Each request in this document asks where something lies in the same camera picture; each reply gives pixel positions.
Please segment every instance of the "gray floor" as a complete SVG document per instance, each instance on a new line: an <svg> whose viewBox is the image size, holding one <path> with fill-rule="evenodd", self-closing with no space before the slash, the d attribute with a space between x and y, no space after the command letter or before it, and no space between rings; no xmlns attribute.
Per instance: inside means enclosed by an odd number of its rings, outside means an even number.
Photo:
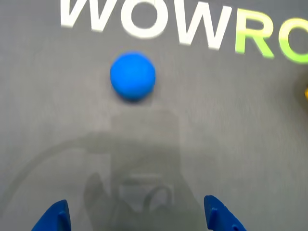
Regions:
<svg viewBox="0 0 308 231"><path fill-rule="evenodd" d="M179 45L171 0L166 30L152 40L124 31L123 1L103 33L91 31L88 5L74 28L61 28L59 2L0 1L2 231L31 230L62 199L73 231L204 231L207 194L249 231L307 229L308 68L278 44L284 20L308 18L306 0L211 1L214 28L222 5L233 7L220 51L207 48L203 26ZM190 21L197 1L185 2ZM234 53L237 7L271 16L275 59L252 42ZM147 26L155 11L139 6L133 20ZM306 49L299 34L290 40ZM127 50L147 54L158 74L137 105L109 83Z"/></svg>

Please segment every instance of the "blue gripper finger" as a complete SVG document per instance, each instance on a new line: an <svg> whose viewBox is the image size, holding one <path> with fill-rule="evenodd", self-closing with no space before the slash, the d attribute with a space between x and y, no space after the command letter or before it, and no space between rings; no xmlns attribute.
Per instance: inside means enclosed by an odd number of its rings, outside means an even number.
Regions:
<svg viewBox="0 0 308 231"><path fill-rule="evenodd" d="M32 231L71 231L71 219L66 200L59 201L44 213Z"/></svg>
<svg viewBox="0 0 308 231"><path fill-rule="evenodd" d="M214 196L205 196L207 228L213 231L246 231L240 221Z"/></svg>

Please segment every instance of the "ball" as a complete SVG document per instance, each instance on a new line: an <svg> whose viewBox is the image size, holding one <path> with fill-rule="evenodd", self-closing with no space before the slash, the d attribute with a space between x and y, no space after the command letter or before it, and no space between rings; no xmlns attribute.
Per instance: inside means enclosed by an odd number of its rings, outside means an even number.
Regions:
<svg viewBox="0 0 308 231"><path fill-rule="evenodd" d="M139 101L152 92L155 85L155 68L140 52L120 55L110 69L114 90L125 100Z"/></svg>

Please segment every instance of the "blue ball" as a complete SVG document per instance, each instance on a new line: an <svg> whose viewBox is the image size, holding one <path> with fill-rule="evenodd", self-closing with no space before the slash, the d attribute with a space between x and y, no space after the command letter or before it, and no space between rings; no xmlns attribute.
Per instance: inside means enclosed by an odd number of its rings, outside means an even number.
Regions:
<svg viewBox="0 0 308 231"><path fill-rule="evenodd" d="M145 98L152 92L155 79L153 64L139 52L122 54L110 69L113 88L128 101L139 101Z"/></svg>

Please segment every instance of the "letter w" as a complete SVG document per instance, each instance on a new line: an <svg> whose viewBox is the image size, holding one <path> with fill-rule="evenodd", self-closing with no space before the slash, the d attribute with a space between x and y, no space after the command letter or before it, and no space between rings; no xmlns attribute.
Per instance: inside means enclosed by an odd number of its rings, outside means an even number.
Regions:
<svg viewBox="0 0 308 231"><path fill-rule="evenodd" d="M97 1L90 0L91 27L93 31L102 32L117 0L107 0L100 17ZM87 0L77 0L70 13L70 0L61 0L61 26L73 27L86 2Z"/></svg>

